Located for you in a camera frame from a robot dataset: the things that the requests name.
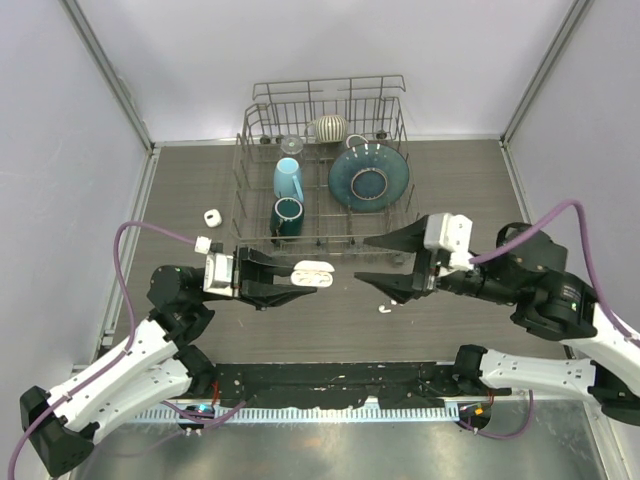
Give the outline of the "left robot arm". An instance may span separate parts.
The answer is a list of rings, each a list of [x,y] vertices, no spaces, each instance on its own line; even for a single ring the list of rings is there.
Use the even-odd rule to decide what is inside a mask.
[[[211,301],[278,307],[333,283],[324,261],[289,264],[252,248],[232,255],[200,248],[201,268],[165,265],[151,279],[148,316],[117,346],[65,382],[33,386],[19,399],[21,426],[47,473],[60,477],[83,463],[118,426],[173,397],[205,397],[211,361],[194,344],[215,313]]]

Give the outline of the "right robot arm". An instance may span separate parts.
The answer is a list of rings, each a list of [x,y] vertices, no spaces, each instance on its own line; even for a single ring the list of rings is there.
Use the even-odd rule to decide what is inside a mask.
[[[449,292],[514,311],[527,333],[578,350],[579,359],[542,359],[462,345],[451,380],[465,395],[492,390],[542,390],[593,400],[618,422],[639,423],[639,350],[624,322],[612,324],[593,287],[566,271],[567,250],[538,231],[491,260],[469,249],[472,221],[464,215],[425,215],[364,244],[414,255],[409,274],[357,272],[355,278],[405,304]]]

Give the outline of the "oval white charging case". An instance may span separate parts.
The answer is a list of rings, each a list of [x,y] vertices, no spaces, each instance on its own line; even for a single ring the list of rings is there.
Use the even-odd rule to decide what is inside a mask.
[[[325,261],[302,260],[294,267],[290,275],[295,286],[328,288],[333,284],[334,267]]]

